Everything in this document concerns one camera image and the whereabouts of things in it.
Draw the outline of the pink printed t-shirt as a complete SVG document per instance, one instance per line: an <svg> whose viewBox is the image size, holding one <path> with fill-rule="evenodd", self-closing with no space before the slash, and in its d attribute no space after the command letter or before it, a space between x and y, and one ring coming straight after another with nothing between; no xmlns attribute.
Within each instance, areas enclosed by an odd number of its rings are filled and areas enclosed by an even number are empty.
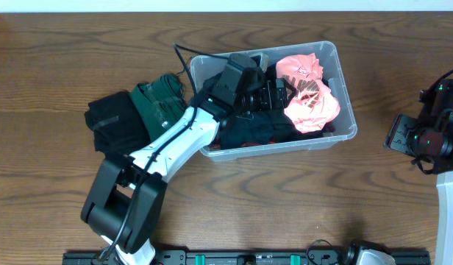
<svg viewBox="0 0 453 265"><path fill-rule="evenodd" d="M340 113L338 100L323 82L323 73L324 67L313 53L287 56L276 64L277 77L297 90L284 112L301 133L322 130Z"/></svg>

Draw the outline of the dark navy garment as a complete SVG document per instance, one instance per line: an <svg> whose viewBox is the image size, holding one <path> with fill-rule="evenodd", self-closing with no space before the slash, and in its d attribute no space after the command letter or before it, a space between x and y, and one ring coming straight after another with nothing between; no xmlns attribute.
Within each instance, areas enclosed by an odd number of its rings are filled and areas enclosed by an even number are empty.
<svg viewBox="0 0 453 265"><path fill-rule="evenodd" d="M215 140L220 149L289 141L297 135L293 122L282 110L254 112L226 121Z"/></svg>

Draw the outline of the red plaid flannel shirt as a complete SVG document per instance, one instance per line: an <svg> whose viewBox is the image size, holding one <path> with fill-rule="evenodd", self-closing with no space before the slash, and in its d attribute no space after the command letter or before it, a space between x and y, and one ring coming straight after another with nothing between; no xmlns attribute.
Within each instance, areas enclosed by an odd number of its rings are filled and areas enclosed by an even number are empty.
<svg viewBox="0 0 453 265"><path fill-rule="evenodd" d="M233 127L222 129L208 147L216 151L303 141L323 138L333 134L334 131L335 127L332 123L325 124L323 129L313 132L300 132L290 124L260 125L245 127L244 130Z"/></svg>

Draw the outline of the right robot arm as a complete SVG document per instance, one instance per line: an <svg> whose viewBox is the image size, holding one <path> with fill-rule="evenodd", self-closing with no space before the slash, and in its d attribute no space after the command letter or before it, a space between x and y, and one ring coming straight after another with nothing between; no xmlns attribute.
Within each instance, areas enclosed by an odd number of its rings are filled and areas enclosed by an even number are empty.
<svg viewBox="0 0 453 265"><path fill-rule="evenodd" d="M420 92L418 117L399 114L384 146L412 158L425 175L437 177L438 234L435 264L453 264L453 69Z"/></svg>

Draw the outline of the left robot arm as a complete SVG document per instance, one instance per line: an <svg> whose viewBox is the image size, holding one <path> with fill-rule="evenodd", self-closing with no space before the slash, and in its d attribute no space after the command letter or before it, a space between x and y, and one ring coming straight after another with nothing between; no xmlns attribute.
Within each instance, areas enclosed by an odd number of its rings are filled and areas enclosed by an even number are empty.
<svg viewBox="0 0 453 265"><path fill-rule="evenodd" d="M151 256L141 251L148 248L174 174L214 140L224 119L283 110L296 94L285 79L267 79L253 57L233 53L171 129L129 155L106 155L81 212L82 221L110 244L95 259L105 262L114 255L120 264L150 264Z"/></svg>

